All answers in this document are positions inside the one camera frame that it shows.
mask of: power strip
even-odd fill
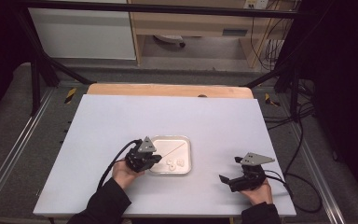
[[[243,8],[266,9],[269,0],[246,0]]]

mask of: black sleeve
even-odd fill
[[[124,190],[110,178],[89,199],[86,210],[71,217],[68,224],[119,223],[131,202]]]
[[[242,224],[281,224],[274,204],[260,203],[242,211]]]

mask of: wooden edge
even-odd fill
[[[145,40],[146,40],[146,35],[136,35],[136,46],[138,49],[138,54],[139,54],[139,61],[138,61],[138,65],[141,65],[142,62],[142,55],[144,53],[144,46],[145,46]]]
[[[206,96],[213,98],[253,99],[249,88],[227,86],[189,86],[161,84],[110,84],[95,83],[87,94],[96,95],[148,95],[148,96]]]

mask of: gray bracket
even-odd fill
[[[148,136],[145,137],[145,140],[139,146],[138,152],[155,152],[155,151],[157,151],[157,150],[154,147],[150,138]]]
[[[255,154],[253,152],[249,152],[246,154],[246,156],[241,160],[242,165],[250,165],[250,166],[256,166],[261,165],[268,162],[273,162],[274,159],[266,156],[261,156],[258,154]]]

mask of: hand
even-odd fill
[[[241,190],[241,194],[246,196],[252,205],[260,204],[260,203],[272,203],[272,192],[271,186],[267,179],[264,180],[263,184],[254,190]]]
[[[112,169],[112,177],[121,186],[122,189],[127,188],[132,181],[145,173],[145,171],[136,173],[130,169],[125,161],[118,161]]]

